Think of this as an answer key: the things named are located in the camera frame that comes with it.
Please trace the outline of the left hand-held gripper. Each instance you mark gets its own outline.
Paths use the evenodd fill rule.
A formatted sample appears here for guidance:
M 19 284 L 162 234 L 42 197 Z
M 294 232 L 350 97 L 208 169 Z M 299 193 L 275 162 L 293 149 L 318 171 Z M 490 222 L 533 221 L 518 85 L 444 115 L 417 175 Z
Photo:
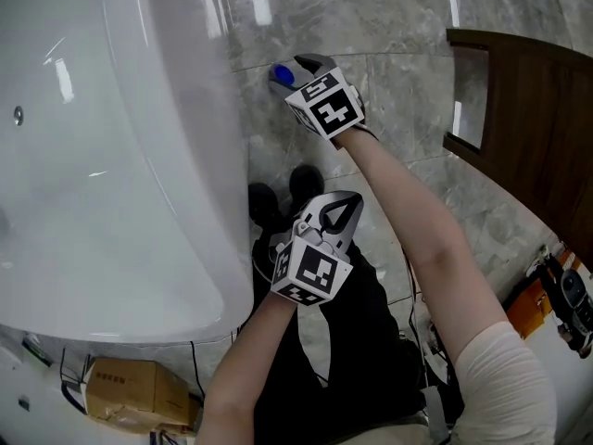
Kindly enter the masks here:
M 337 253 L 347 253 L 363 207 L 354 191 L 314 197 L 304 221 L 295 221 L 290 239 L 276 246 L 271 292 L 303 306 L 334 299 L 353 270 Z

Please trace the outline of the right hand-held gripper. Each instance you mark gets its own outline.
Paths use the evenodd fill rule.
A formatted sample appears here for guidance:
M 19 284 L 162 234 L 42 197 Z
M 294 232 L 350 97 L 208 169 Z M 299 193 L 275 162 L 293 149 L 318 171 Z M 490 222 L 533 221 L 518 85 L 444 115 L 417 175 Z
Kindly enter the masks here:
M 363 121 L 361 105 L 331 57 L 307 53 L 295 55 L 294 60 L 316 79 L 298 90 L 275 79 L 268 84 L 275 94 L 285 97 L 284 102 L 308 130 L 331 140 Z

